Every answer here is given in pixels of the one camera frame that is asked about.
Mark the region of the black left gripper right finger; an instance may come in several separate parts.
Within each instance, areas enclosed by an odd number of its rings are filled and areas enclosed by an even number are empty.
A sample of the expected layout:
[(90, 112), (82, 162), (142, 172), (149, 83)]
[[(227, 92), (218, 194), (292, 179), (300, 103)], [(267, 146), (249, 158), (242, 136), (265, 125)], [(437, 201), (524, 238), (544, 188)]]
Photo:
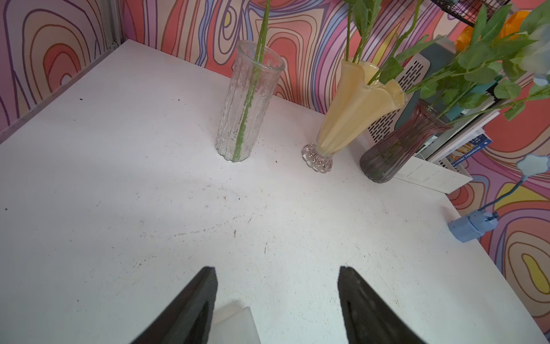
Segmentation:
[(349, 343), (422, 343), (352, 267), (341, 266), (337, 281)]

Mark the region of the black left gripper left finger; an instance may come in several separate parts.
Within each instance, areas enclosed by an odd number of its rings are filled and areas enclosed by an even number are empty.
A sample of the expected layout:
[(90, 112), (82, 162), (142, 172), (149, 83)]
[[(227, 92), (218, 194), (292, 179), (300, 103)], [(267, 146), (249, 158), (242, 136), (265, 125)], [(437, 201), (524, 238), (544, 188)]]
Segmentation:
[(134, 343), (207, 343), (218, 280), (203, 267)]

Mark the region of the pink artificial rose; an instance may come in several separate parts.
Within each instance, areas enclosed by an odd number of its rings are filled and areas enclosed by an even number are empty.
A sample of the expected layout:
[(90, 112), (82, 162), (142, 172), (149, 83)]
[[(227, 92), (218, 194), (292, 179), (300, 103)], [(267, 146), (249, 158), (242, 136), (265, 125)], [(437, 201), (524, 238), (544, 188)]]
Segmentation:
[[(264, 50), (266, 47), (266, 36), (267, 36), (267, 30), (269, 25), (269, 14), (270, 14), (271, 7), (272, 7), (272, 1), (267, 0), (264, 16), (262, 20), (262, 26), (259, 32), (259, 40), (257, 42), (256, 51), (254, 55), (254, 62), (256, 64), (262, 64), (264, 59)], [(261, 75), (260, 68), (254, 65), (252, 69), (252, 75), (249, 83), (248, 93), (246, 95), (246, 100), (244, 102), (244, 109), (241, 116), (239, 132), (236, 139), (236, 147), (233, 152), (233, 158), (232, 158), (233, 162), (238, 162), (241, 158), (242, 146), (243, 146), (244, 136), (246, 133), (246, 122), (249, 117), (249, 111), (252, 106), (254, 93), (256, 91), (256, 85), (259, 81), (260, 75)]]

